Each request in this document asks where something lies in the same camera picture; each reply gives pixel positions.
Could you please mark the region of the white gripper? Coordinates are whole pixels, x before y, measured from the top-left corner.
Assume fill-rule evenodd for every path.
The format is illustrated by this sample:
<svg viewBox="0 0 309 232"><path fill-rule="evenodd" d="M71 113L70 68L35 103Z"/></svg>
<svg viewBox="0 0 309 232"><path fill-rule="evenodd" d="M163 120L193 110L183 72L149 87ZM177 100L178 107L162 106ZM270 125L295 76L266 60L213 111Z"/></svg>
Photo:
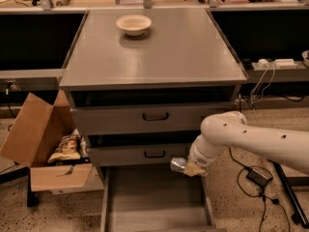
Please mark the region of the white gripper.
<svg viewBox="0 0 309 232"><path fill-rule="evenodd" d="M184 168L184 174L193 176L206 177L208 174L208 167L214 162L214 158L205 157L202 155L195 144L190 147L188 162Z"/></svg>

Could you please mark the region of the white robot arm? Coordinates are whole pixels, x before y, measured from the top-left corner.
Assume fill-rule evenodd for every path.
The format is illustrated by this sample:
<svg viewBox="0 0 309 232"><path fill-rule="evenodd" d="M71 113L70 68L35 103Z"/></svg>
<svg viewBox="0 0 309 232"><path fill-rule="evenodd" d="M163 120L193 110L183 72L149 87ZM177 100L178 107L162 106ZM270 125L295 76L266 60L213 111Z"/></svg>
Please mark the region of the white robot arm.
<svg viewBox="0 0 309 232"><path fill-rule="evenodd" d="M309 133L251 127L237 111L206 117L191 145L188 160L207 168L228 147L241 148L291 169L309 174Z"/></svg>

